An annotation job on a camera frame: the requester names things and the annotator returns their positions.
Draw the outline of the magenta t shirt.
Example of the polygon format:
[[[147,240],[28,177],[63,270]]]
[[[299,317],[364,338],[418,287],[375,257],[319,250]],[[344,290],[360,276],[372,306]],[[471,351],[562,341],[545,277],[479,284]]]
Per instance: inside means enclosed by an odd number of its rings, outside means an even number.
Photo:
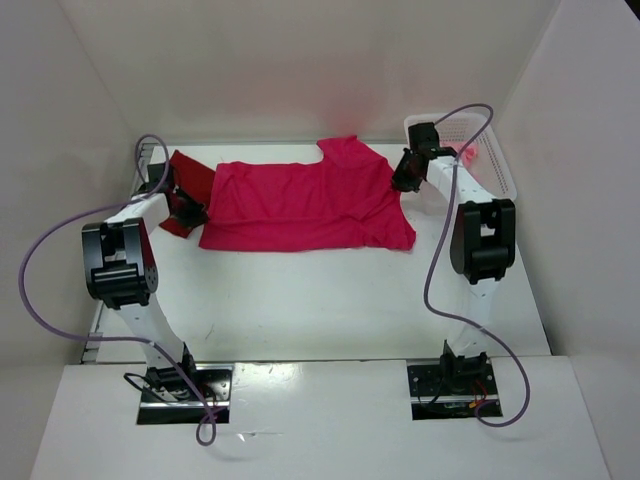
[[[318,141],[310,164],[221,163],[199,246],[233,252],[411,250],[416,232],[388,160],[357,137]]]

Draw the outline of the dark red t shirt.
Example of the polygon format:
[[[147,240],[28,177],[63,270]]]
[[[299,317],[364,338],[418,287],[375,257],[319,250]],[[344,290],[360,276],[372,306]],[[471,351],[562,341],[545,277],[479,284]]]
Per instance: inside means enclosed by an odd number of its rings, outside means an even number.
[[[199,161],[184,155],[180,151],[176,150],[170,159],[170,165],[173,167],[174,180],[176,183],[176,189],[183,189],[188,195],[190,195],[198,203],[202,203],[206,207],[208,215],[209,204],[211,200],[211,190],[213,181],[215,178],[215,171]],[[181,237],[188,238],[191,232],[206,223],[198,223],[192,231],[168,231],[167,219],[160,224],[160,227],[167,232]]]

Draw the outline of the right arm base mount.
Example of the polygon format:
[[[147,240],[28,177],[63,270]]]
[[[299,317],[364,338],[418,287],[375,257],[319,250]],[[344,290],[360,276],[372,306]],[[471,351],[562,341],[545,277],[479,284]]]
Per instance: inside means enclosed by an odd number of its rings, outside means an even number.
[[[473,418],[477,407],[482,417],[503,416],[490,363],[482,373],[462,371],[448,378],[434,360],[409,362],[406,371],[414,421]]]

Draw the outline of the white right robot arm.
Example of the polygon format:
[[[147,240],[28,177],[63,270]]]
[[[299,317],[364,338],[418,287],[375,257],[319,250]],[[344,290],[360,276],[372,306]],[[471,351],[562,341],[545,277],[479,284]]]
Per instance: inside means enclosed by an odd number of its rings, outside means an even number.
[[[447,335],[443,354],[453,359],[439,368],[439,382],[450,393],[460,393],[474,379],[470,358],[486,356],[488,339],[500,345],[511,358],[516,354],[488,330],[490,310],[498,283],[513,266],[516,253],[516,207],[509,198],[498,198],[468,172],[463,152],[471,145],[444,145],[436,123],[425,115],[405,120],[408,146],[396,167],[391,185],[399,192],[417,192],[423,183],[434,187],[448,201],[445,230],[432,259],[433,263],[449,240],[450,263],[466,281],[468,306],[451,314],[428,304],[427,308],[461,325]]]

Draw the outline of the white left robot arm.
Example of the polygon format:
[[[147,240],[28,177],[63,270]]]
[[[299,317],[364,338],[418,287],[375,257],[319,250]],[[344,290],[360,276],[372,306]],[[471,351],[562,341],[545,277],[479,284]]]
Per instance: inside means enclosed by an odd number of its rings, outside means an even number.
[[[147,174],[130,204],[82,228],[86,286],[142,340],[152,385],[185,400],[197,393],[200,376],[157,299],[159,269],[150,233],[161,227],[186,238],[205,224],[215,172],[180,154],[167,166],[149,165]]]

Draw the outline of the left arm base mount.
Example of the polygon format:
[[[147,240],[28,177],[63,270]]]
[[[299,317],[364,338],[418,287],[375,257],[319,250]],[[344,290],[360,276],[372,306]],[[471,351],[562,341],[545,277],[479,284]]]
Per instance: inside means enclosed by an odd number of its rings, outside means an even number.
[[[214,410],[217,424],[228,424],[230,420],[233,372],[231,364],[196,365],[193,382]],[[137,425],[196,425],[205,416],[203,403],[189,387],[170,391],[153,382],[149,372],[127,372],[123,378],[140,393]]]

